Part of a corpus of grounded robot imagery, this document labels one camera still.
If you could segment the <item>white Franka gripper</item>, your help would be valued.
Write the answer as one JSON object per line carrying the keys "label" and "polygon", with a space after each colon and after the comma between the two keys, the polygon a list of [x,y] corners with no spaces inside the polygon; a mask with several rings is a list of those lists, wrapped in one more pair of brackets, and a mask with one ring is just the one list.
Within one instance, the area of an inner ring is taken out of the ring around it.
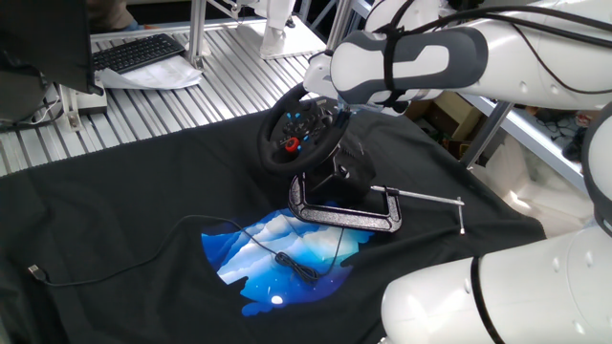
{"label": "white Franka gripper", "polygon": [[342,125],[342,117],[344,123],[350,120],[352,109],[342,95],[349,89],[349,76],[335,52],[327,50],[310,58],[303,87],[310,93],[329,97],[338,102],[336,125]]}

